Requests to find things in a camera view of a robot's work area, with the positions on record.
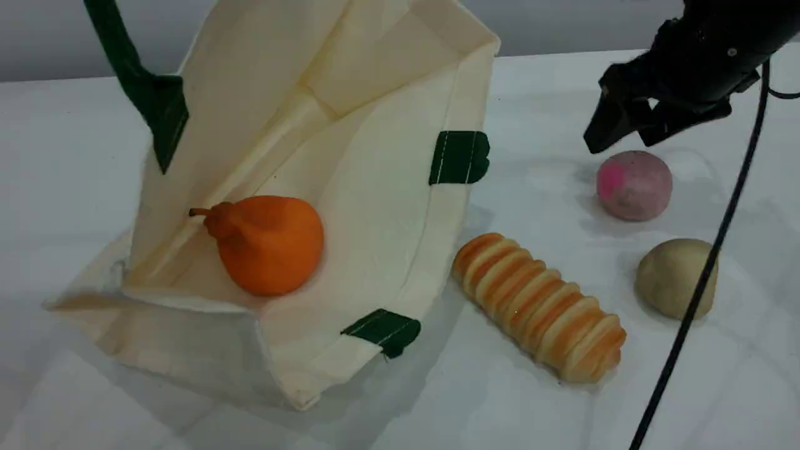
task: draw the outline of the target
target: fake bread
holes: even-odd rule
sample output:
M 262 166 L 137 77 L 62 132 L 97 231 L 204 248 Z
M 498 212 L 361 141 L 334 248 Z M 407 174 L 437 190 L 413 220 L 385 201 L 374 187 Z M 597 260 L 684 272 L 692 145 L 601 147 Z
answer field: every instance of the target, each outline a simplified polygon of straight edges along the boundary
M 538 363 L 565 381 L 596 383 L 619 363 L 626 333 L 576 283 L 498 233 L 458 251 L 453 277 L 464 292 Z

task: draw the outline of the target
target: black robotic arm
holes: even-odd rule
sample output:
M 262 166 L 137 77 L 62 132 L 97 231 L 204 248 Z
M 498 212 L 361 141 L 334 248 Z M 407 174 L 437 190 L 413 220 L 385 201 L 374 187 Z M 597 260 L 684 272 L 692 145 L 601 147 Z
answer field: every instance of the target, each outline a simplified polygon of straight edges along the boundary
M 583 135 L 600 153 L 637 131 L 648 147 L 731 113 L 729 97 L 759 80 L 756 68 L 800 31 L 800 0 L 684 0 L 653 46 L 600 78 Z M 650 107 L 648 100 L 658 100 Z

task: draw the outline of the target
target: white tablecloth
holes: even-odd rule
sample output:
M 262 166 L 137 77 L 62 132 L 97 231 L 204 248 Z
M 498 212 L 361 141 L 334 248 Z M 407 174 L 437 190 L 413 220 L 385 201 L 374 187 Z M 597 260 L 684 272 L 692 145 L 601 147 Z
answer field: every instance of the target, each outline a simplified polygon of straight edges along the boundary
M 486 132 L 492 167 L 463 241 L 499 231 L 620 315 L 622 363 L 598 388 L 559 385 L 451 284 L 418 340 L 376 359 L 306 413 L 243 411 L 119 367 L 39 304 L 131 222 L 148 130 L 111 78 L 0 84 L 0 449 L 627 448 L 678 324 L 632 292 L 638 260 L 673 237 L 711 240 L 755 116 L 652 149 L 672 203 L 644 224 L 609 218 L 582 132 L 597 79 L 636 52 L 500 58 Z M 800 45 L 773 63 L 800 90 Z M 646 441 L 652 449 L 800 447 L 800 101 L 770 99 L 723 249 L 714 310 L 692 329 Z

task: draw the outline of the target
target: beige ball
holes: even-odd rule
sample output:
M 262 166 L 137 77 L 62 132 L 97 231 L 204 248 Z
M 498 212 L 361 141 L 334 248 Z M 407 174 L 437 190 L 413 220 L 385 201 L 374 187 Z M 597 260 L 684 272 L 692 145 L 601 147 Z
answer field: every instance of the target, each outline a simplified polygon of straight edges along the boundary
M 683 319 L 700 278 L 711 244 L 698 239 L 672 239 L 660 243 L 639 263 L 636 292 L 650 306 L 673 319 Z M 700 299 L 695 319 L 711 310 L 717 289 L 719 262 Z

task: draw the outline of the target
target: pink ball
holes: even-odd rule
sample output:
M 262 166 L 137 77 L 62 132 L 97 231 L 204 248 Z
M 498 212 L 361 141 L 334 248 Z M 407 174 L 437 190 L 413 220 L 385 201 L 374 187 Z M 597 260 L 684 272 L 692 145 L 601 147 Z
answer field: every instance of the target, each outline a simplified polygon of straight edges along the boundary
M 664 212 L 671 195 L 670 168 L 646 151 L 614 155 L 598 171 L 600 203 L 620 219 L 654 219 Z

